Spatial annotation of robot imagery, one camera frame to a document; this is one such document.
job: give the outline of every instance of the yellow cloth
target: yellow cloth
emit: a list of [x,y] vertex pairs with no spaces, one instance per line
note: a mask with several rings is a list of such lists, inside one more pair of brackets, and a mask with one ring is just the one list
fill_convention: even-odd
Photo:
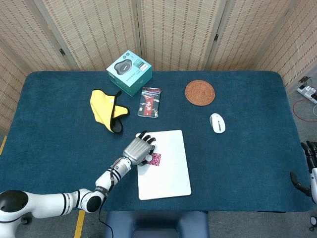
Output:
[[95,115],[95,120],[104,124],[112,133],[120,133],[123,129],[120,117],[129,114],[124,106],[116,105],[116,98],[119,94],[112,96],[97,89],[91,94],[90,105]]

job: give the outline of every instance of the robotic arm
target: robotic arm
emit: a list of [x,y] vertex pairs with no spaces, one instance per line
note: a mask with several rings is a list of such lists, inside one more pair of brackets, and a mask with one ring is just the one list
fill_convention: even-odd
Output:
[[15,238],[20,218],[31,212],[35,218],[48,218],[69,214],[73,208],[88,213],[96,212],[113,187],[131,170],[131,165],[142,165],[147,154],[154,151],[155,138],[143,131],[123,151],[110,168],[96,180],[95,191],[82,188],[73,193],[38,195],[9,190],[0,193],[0,238]]
[[297,180],[294,172],[290,173],[291,181],[298,190],[306,196],[312,197],[313,202],[317,203],[317,145],[313,142],[307,141],[306,144],[301,143],[301,146],[305,151],[308,171],[311,177],[311,186],[307,187],[302,185]]

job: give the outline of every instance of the round woven mat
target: round woven mat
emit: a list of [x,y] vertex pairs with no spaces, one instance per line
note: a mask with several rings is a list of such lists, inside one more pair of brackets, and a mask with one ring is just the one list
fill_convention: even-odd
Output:
[[213,87],[203,80],[194,80],[187,84],[185,96],[189,102],[197,106],[206,106],[214,100]]

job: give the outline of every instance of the robot finger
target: robot finger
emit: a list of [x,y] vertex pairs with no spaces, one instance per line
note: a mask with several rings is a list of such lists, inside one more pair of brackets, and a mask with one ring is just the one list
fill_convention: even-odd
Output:
[[151,139],[149,139],[149,140],[147,141],[147,143],[151,144],[153,141],[156,141],[156,139],[155,139],[154,137],[152,137]]
[[152,145],[152,149],[150,150],[149,154],[151,155],[154,150],[155,150],[155,145]]
[[147,133],[146,130],[142,131],[141,134],[138,136],[140,139],[142,139],[142,137],[144,136],[144,134]]
[[311,174],[312,169],[315,168],[313,153],[312,153],[311,149],[309,148],[309,146],[306,145],[305,143],[302,142],[301,146],[302,146],[303,150],[305,151],[306,162],[308,165],[309,173]]
[[147,163],[148,163],[148,162],[147,162],[146,160],[144,160],[144,161],[142,161],[141,163],[139,163],[138,166],[141,167],[141,166],[143,166],[143,165],[145,165],[145,164],[147,164]]
[[314,167],[317,167],[317,146],[315,146],[311,141],[306,141],[306,144],[312,151],[312,161],[313,161]]
[[146,136],[143,138],[143,140],[144,140],[144,141],[147,141],[150,137],[151,137],[150,135],[146,135]]

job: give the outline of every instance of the product box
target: product box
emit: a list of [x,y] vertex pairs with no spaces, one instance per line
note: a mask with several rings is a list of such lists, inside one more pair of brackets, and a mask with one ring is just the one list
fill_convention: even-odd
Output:
[[130,96],[152,78],[152,66],[131,51],[124,53],[106,71],[109,79]]

